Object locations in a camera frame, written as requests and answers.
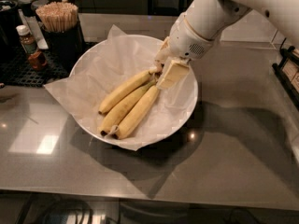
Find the banana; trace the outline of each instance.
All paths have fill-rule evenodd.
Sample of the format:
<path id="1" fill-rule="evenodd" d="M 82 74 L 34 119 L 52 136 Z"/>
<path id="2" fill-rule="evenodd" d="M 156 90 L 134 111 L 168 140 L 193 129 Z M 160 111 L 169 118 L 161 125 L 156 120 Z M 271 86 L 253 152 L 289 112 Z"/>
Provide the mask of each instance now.
<path id="1" fill-rule="evenodd" d="M 124 139 L 128 137 L 141 120 L 148 114 L 159 93 L 160 90 L 157 86 L 151 86 L 133 109 L 121 121 L 118 130 L 113 134 L 113 136 L 117 139 Z"/>
<path id="2" fill-rule="evenodd" d="M 130 92 L 147 82 L 153 73 L 153 70 L 145 70 L 124 81 L 101 102 L 98 110 L 99 113 L 106 114 L 109 112 L 112 107 Z"/>
<path id="3" fill-rule="evenodd" d="M 150 81 L 149 83 L 135 89 L 118 102 L 104 117 L 101 126 L 99 127 L 99 133 L 103 136 L 110 133 L 112 126 L 120 124 L 122 119 L 155 83 L 155 80 Z"/>

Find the parchment paper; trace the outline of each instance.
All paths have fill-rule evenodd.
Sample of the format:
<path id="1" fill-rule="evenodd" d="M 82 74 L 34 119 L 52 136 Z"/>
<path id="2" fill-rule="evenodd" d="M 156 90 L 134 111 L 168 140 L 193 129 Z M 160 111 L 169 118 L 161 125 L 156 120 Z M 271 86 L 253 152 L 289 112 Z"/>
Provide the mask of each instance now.
<path id="1" fill-rule="evenodd" d="M 197 81 L 190 73 L 174 87 L 161 91 L 148 115 L 132 135 L 123 140 L 102 137 L 97 127 L 103 120 L 98 106 L 104 97 L 132 75 L 153 67 L 162 41 L 143 35 L 127 35 L 113 26 L 107 40 L 85 52 L 70 77 L 45 85 L 46 90 L 89 134 L 119 147 L 138 150 L 177 131 L 197 102 Z"/>

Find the dark bottle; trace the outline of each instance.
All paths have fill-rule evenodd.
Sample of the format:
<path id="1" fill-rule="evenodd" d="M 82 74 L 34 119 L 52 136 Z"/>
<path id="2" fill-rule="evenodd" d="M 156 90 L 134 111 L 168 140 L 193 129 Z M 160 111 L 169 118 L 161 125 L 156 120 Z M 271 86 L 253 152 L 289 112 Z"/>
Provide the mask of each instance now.
<path id="1" fill-rule="evenodd" d="M 43 52 L 38 48 L 35 38 L 31 35 L 29 29 L 25 25 L 17 26 L 17 31 L 20 36 L 20 42 L 23 46 L 29 64 L 36 71 L 44 69 L 47 61 Z"/>

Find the gray table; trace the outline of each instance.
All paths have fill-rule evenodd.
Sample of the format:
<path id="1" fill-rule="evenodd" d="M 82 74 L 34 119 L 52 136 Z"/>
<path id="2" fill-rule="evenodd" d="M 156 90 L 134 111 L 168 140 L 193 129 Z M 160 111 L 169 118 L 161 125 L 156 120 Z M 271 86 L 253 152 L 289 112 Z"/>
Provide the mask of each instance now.
<path id="1" fill-rule="evenodd" d="M 7 86 L 0 189 L 299 210 L 299 116 L 273 73 L 279 59 L 217 45 L 193 65 L 192 118 L 137 152 L 85 133 L 44 89 Z"/>

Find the bottle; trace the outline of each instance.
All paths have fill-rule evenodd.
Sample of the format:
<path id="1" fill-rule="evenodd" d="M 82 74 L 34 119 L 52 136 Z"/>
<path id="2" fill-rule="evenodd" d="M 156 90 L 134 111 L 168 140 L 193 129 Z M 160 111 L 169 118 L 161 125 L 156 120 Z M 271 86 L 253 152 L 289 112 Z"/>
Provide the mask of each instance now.
<path id="1" fill-rule="evenodd" d="M 35 38 L 31 35 L 29 28 L 25 25 L 17 26 L 20 42 L 23 46 L 29 64 L 36 71 L 44 69 L 47 61 L 43 52 L 38 48 Z"/>

